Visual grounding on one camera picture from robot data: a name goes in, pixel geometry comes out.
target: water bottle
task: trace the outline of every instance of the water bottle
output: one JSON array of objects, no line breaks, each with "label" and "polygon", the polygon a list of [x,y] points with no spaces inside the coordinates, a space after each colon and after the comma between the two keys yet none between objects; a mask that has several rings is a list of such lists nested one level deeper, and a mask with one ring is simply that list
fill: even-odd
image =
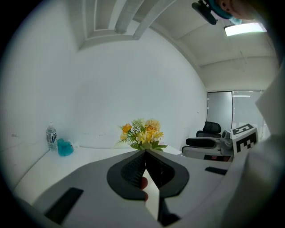
[{"label": "water bottle", "polygon": [[46,130],[46,139],[48,141],[49,149],[57,151],[57,130],[53,127],[53,123],[49,123],[49,127]]}]

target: fluorescent light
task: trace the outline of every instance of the fluorescent light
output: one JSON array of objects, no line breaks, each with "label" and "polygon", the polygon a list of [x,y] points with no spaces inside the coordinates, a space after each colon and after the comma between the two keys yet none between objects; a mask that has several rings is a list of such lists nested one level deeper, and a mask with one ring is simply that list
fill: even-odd
[{"label": "fluorescent light", "polygon": [[233,95],[233,98],[249,98],[249,95]]},{"label": "fluorescent light", "polygon": [[233,25],[224,28],[224,30],[228,37],[241,33],[266,32],[266,29],[263,28],[259,23]]}]

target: white desk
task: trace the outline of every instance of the white desk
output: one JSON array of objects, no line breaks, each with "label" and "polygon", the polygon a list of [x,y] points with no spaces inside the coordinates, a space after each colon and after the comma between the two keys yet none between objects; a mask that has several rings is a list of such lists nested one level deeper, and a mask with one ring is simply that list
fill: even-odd
[{"label": "white desk", "polygon": [[[49,151],[26,173],[13,193],[33,205],[45,190],[79,167],[130,151],[134,151],[134,149],[79,147],[75,148],[74,152],[66,157],[59,156],[57,152]],[[175,155],[181,153],[171,146],[164,148],[164,151]]]}]

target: chair backrest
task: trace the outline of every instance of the chair backrest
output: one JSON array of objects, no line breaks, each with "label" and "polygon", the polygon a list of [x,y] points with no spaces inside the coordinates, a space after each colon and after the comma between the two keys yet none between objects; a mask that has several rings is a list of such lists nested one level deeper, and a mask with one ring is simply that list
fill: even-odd
[{"label": "chair backrest", "polygon": [[218,123],[206,121],[203,131],[208,133],[220,133],[222,129]]},{"label": "chair backrest", "polygon": [[218,133],[208,133],[202,130],[197,131],[196,133],[196,137],[200,138],[200,137],[211,137],[211,138],[220,138],[221,134]]}]

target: flower bouquet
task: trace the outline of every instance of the flower bouquet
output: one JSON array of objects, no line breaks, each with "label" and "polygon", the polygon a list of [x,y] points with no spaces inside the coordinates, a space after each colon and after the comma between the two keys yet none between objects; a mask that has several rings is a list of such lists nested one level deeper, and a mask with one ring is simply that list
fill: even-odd
[{"label": "flower bouquet", "polygon": [[120,126],[122,130],[121,138],[118,143],[128,143],[132,148],[137,150],[156,149],[163,151],[166,145],[159,144],[163,137],[160,132],[160,122],[155,119],[144,121],[137,119],[132,124]]}]

